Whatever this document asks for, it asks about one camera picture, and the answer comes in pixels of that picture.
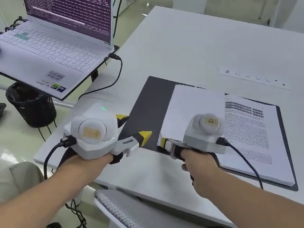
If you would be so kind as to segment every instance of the laptop screen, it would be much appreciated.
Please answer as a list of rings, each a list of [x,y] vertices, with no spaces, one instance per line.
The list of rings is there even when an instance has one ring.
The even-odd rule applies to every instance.
[[[111,0],[24,0],[29,15],[111,43]]]

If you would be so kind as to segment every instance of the yellow marker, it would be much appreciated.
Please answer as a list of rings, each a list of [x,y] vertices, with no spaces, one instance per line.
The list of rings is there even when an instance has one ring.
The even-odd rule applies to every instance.
[[[120,114],[116,115],[116,118],[119,119],[119,120],[121,120],[125,117],[128,117],[128,116],[127,115],[120,115]]]
[[[161,147],[165,148],[165,142],[166,142],[166,138],[162,138],[161,139]]]
[[[100,131],[98,129],[85,127],[82,136],[90,139],[100,139]]]
[[[211,125],[211,126],[217,126],[219,124],[219,119],[216,117],[205,117],[205,124]]]
[[[143,142],[141,146],[144,146],[151,137],[152,132],[139,132],[139,134],[143,137]]]

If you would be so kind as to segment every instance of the hand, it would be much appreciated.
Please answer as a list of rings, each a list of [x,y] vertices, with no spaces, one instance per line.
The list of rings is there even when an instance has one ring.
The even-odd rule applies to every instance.
[[[216,179],[221,169],[214,158],[208,153],[197,153],[191,150],[183,150],[181,156],[185,159],[182,169],[188,171],[194,178],[195,191],[204,198],[208,197],[210,185]]]
[[[77,155],[64,162],[54,176],[64,176],[72,180],[76,186],[83,188],[93,182],[101,174],[105,166],[112,161],[113,155],[111,154],[93,160],[84,160]]]

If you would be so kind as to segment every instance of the yellow tip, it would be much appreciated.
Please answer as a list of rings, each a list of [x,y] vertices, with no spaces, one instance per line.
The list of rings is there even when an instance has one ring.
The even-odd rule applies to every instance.
[[[139,134],[143,137],[142,146],[144,146],[151,137],[152,132],[139,132]]]
[[[121,119],[123,119],[125,117],[127,117],[127,115],[120,115],[120,114],[116,115],[116,118],[119,119],[119,120],[121,120]]]
[[[161,147],[162,148],[165,148],[165,141],[166,141],[166,138],[161,138]]]

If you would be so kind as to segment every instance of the laptop keyboard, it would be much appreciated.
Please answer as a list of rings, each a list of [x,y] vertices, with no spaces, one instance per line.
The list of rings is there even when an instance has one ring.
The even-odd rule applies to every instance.
[[[0,40],[80,72],[85,72],[101,57],[94,50],[34,29],[17,27],[1,35]]]

